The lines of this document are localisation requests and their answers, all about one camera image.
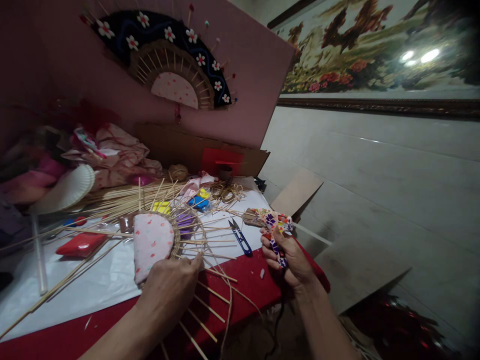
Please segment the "pink fabric with white polka dots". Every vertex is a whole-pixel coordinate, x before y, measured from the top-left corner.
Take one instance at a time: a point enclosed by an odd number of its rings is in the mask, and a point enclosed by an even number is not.
[[[150,269],[159,260],[168,259],[174,243],[174,229],[157,214],[138,214],[134,218],[133,261],[135,283],[147,279]]]
[[[173,72],[159,74],[151,87],[151,93],[194,109],[199,108],[199,100],[192,85]]]

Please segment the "black fabric with white flowers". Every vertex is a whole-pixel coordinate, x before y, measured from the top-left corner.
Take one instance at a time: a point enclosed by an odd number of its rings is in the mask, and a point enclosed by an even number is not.
[[[123,10],[102,17],[91,28],[117,56],[130,66],[130,53],[143,45],[165,39],[190,54],[214,89],[214,107],[231,103],[230,92],[220,63],[193,29],[170,16],[146,10]]]

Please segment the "pink wall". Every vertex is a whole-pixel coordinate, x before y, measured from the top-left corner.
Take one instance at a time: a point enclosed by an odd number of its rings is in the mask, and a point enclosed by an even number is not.
[[[101,0],[107,11],[117,7],[114,1]],[[172,14],[170,0],[138,0],[147,10]],[[124,9],[135,8],[134,0],[120,0]],[[187,22],[188,4],[193,3],[190,26],[212,46],[223,63],[225,73],[236,73],[229,81],[237,91],[238,103],[229,111],[196,111],[181,108],[181,124],[196,134],[260,148],[275,108],[294,49],[270,30],[257,23],[226,0],[175,1],[175,18]],[[90,6],[97,17],[105,13],[96,1]],[[156,98],[107,59],[97,36],[79,20],[82,1],[44,0],[30,11],[33,23],[48,54],[51,76],[63,96],[86,96],[97,105],[117,112],[125,130],[135,122],[174,121],[174,104]],[[206,32],[205,20],[210,28]]]
[[[47,51],[21,2],[0,4],[0,154],[17,136],[39,124],[41,118],[15,105],[45,110],[54,91],[49,76]]]

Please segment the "twine ball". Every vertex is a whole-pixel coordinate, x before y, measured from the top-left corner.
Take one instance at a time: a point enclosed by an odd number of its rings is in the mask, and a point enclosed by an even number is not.
[[[168,176],[172,182],[183,182],[189,177],[189,170],[182,164],[170,165],[168,168]]]

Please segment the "white plastic sheet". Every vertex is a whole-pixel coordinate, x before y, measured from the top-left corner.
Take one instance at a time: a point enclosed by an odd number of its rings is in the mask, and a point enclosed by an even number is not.
[[[251,189],[256,185],[251,177],[244,178],[242,183]],[[269,208],[263,195],[258,191],[248,191],[246,198],[235,203],[232,209],[244,212],[247,208]],[[208,213],[200,217],[203,222],[214,219],[219,221],[210,222],[208,227],[228,227],[231,214],[224,211]],[[239,226],[242,220],[234,217]],[[84,227],[91,226],[97,221],[89,221]],[[107,229],[116,231],[117,225],[111,225]],[[247,239],[252,251],[259,249],[260,232],[258,227],[244,225],[242,232]],[[236,240],[231,230],[217,230],[207,232],[207,238],[211,240]],[[62,256],[55,254],[56,249],[65,244],[69,239],[54,241],[44,246],[48,288],[53,288],[80,260],[64,260]],[[120,240],[113,237],[97,254],[99,256],[109,247]],[[68,287],[43,304],[36,312],[28,315],[19,325],[8,333],[2,341],[13,339],[41,329],[60,324],[101,309],[108,308],[125,300],[140,295],[141,291],[134,283],[134,250],[133,241],[123,240],[123,243],[114,248],[108,255],[74,280]],[[235,242],[212,242],[210,247],[214,254],[238,257],[243,251],[237,241]],[[183,256],[193,258],[196,253],[183,251]],[[211,256],[205,257],[215,265]],[[219,264],[228,259],[216,258]],[[0,293],[0,333],[14,323],[23,313],[31,308],[39,299],[37,268],[35,254],[32,251],[16,253],[0,259],[0,271],[10,272],[14,276],[13,282]]]

